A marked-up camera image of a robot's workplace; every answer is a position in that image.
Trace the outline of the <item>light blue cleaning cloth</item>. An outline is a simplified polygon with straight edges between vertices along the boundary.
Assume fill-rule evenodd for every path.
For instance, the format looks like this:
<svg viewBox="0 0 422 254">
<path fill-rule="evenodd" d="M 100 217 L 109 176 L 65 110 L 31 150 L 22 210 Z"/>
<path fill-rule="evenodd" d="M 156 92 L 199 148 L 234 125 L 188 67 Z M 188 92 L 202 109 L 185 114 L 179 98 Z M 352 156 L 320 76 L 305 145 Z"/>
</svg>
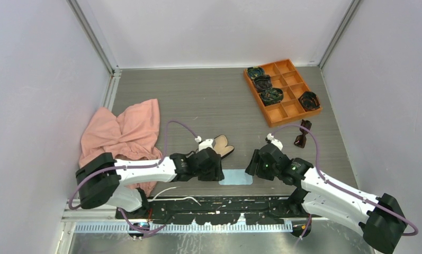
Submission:
<svg viewBox="0 0 422 254">
<path fill-rule="evenodd" d="M 251 185 L 253 183 L 253 177 L 245 173 L 244 169 L 224 169 L 222 172 L 224 179 L 219 181 L 220 185 Z"/>
</svg>

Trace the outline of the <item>black glasses case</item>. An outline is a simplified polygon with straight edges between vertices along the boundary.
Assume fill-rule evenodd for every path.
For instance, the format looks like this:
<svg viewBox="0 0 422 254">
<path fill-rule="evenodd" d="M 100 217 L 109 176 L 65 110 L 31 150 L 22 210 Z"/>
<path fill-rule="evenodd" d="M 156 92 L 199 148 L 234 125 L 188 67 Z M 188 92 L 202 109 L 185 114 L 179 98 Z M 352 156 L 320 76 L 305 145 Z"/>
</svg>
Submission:
<svg viewBox="0 0 422 254">
<path fill-rule="evenodd" d="M 221 134 L 214 138 L 213 149 L 220 155 L 221 159 L 224 159 L 233 153 L 235 148 L 234 146 L 229 145 L 228 138 Z"/>
</svg>

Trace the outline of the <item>brown tortoise sunglasses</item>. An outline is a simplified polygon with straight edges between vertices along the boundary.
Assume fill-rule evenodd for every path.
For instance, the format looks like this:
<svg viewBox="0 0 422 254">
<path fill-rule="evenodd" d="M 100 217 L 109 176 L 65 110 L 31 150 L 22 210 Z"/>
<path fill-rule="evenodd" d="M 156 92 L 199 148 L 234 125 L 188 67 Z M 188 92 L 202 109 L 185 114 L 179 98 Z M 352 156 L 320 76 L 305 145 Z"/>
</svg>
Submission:
<svg viewBox="0 0 422 254">
<path fill-rule="evenodd" d="M 308 121 L 308 120 L 301 120 L 300 126 L 301 127 L 304 127 L 307 130 L 310 130 L 311 129 L 311 126 L 312 126 L 312 123 L 310 121 Z M 294 145 L 296 147 L 299 147 L 299 148 L 304 148 L 305 145 L 306 145 L 306 142 L 307 142 L 306 135 L 308 134 L 308 131 L 300 128 L 300 132 L 301 132 L 301 134 L 299 134 L 296 137 L 296 139 L 294 141 Z"/>
</svg>

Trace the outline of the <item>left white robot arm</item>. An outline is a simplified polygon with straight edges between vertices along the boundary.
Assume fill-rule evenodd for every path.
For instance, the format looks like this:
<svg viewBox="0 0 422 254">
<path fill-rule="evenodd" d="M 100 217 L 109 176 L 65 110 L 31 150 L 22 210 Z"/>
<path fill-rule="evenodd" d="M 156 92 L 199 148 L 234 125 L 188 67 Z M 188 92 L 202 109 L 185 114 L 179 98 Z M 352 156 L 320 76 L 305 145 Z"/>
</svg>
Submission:
<svg viewBox="0 0 422 254">
<path fill-rule="evenodd" d="M 129 185 L 148 182 L 187 182 L 197 178 L 203 182 L 223 180 L 221 156 L 212 148 L 188 154 L 174 153 L 159 160 L 114 159 L 105 152 L 76 171 L 74 196 L 79 204 L 69 201 L 70 209 L 85 210 L 111 205 L 143 219 L 149 211 L 145 191 Z"/>
</svg>

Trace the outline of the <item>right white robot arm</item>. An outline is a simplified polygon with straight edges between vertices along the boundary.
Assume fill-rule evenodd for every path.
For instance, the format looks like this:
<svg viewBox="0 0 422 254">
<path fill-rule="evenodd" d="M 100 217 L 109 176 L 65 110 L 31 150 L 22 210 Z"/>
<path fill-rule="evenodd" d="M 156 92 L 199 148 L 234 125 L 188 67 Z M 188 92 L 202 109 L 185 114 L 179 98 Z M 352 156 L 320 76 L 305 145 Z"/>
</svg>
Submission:
<svg viewBox="0 0 422 254">
<path fill-rule="evenodd" d="M 379 205 L 404 216 L 397 200 L 352 188 L 301 158 L 288 158 L 269 143 L 254 150 L 245 172 L 261 179 L 279 179 L 295 190 L 280 205 L 281 212 L 295 217 L 305 214 L 325 217 L 358 233 L 365 242 L 381 253 L 393 253 L 407 224 L 378 208 Z"/>
</svg>

